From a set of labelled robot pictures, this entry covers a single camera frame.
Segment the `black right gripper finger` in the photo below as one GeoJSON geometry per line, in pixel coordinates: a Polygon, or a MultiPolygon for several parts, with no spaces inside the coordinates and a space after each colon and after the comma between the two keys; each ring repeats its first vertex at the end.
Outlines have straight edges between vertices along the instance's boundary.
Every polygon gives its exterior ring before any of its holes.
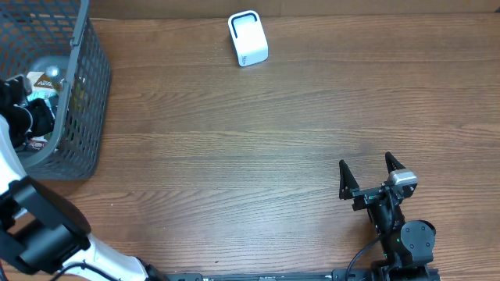
{"type": "Polygon", "coordinates": [[[339,162],[340,171],[340,186],[339,198],[341,200],[348,200],[354,198],[354,193],[359,191],[359,185],[355,180],[350,168],[344,160],[339,162]]]}
{"type": "Polygon", "coordinates": [[[396,170],[405,169],[405,166],[400,161],[398,161],[397,158],[389,151],[385,153],[384,157],[388,173],[392,173],[396,170]]]}

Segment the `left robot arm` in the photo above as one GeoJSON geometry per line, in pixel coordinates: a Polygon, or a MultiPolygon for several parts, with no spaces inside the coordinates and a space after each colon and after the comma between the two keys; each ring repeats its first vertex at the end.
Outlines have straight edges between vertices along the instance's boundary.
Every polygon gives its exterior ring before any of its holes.
{"type": "Polygon", "coordinates": [[[1,82],[1,258],[18,271],[53,279],[164,280],[166,275],[97,239],[80,210],[27,175],[15,147],[52,130],[42,99],[27,101],[24,75],[1,82]]]}

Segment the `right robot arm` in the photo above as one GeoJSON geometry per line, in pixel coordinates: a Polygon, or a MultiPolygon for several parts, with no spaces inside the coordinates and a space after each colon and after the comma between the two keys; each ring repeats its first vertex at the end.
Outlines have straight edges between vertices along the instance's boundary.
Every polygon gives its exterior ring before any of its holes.
{"type": "Polygon", "coordinates": [[[348,267],[333,274],[342,280],[439,280],[437,269],[429,269],[434,260],[436,229],[426,220],[406,221],[402,202],[416,190],[416,174],[389,151],[385,153],[387,179],[378,187],[362,190],[348,164],[339,162],[339,198],[352,200],[352,209],[365,210],[377,237],[362,248],[348,267]],[[384,258],[369,269],[355,270],[357,260],[375,244],[380,244],[384,258]]]}

